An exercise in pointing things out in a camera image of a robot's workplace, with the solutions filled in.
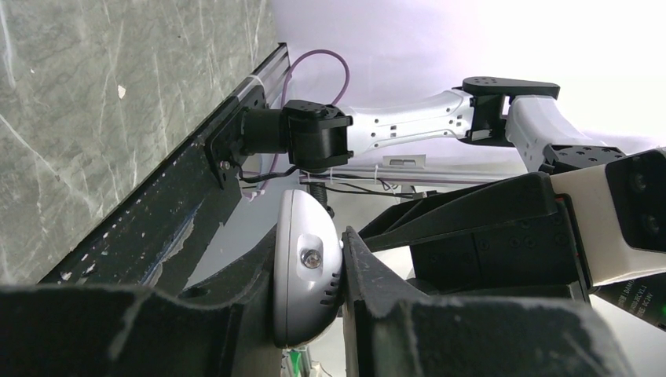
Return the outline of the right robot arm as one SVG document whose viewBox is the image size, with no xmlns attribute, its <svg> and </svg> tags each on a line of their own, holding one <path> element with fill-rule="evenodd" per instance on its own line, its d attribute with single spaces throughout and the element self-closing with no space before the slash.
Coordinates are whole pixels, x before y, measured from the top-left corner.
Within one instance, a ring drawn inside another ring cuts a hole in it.
<svg viewBox="0 0 666 377">
<path fill-rule="evenodd" d="M 560 113 L 559 88 L 514 80 L 514 98 L 499 135 L 535 168 L 547 148 L 595 146 Z M 319 172 L 346 164 L 373 149 L 436 137 L 464 139 L 476 111 L 471 87 L 451 89 L 415 104 L 392 108 L 338 108 L 333 104 L 290 101 L 281 109 L 249 109 L 240 120 L 246 154 L 286 153 L 293 170 Z M 274 297 L 280 306 L 318 295 L 342 270 L 342 249 L 326 210 L 302 190 L 289 190 L 280 202 L 274 262 Z"/>
</svg>

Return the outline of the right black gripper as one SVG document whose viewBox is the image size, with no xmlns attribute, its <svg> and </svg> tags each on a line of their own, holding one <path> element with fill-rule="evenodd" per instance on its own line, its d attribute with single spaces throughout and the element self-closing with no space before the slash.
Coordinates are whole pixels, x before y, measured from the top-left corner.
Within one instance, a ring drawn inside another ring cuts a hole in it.
<svg viewBox="0 0 666 377">
<path fill-rule="evenodd" d="M 568 208 L 545 173 L 393 205 L 359 236 L 371 251 L 415 245 L 408 282 L 428 295 L 589 297 Z"/>
</svg>

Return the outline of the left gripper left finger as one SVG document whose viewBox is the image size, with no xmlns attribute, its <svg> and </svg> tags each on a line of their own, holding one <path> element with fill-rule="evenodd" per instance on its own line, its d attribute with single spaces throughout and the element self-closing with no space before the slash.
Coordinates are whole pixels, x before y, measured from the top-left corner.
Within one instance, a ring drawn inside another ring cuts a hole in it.
<svg viewBox="0 0 666 377">
<path fill-rule="evenodd" d="M 276 234 L 171 296 L 145 286 L 1 289 L 4 376 L 278 376 Z"/>
</svg>

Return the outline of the white remote control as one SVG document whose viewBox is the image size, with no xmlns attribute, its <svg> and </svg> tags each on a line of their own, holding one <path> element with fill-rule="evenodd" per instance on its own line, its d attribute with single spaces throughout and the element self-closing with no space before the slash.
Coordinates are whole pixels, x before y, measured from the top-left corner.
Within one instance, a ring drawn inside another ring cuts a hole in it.
<svg viewBox="0 0 666 377">
<path fill-rule="evenodd" d="M 341 305 L 342 265 L 342 243 L 329 213 L 305 191 L 283 192 L 273 267 L 276 346 L 301 346 L 331 325 Z"/>
</svg>

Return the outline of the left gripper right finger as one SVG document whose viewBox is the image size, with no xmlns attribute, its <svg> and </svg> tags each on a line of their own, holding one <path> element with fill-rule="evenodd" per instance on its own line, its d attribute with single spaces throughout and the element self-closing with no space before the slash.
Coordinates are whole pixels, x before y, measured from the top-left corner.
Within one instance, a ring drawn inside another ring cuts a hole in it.
<svg viewBox="0 0 666 377">
<path fill-rule="evenodd" d="M 604 320 L 559 298 L 429 296 L 348 228 L 343 334 L 349 376 L 631 376 Z"/>
</svg>

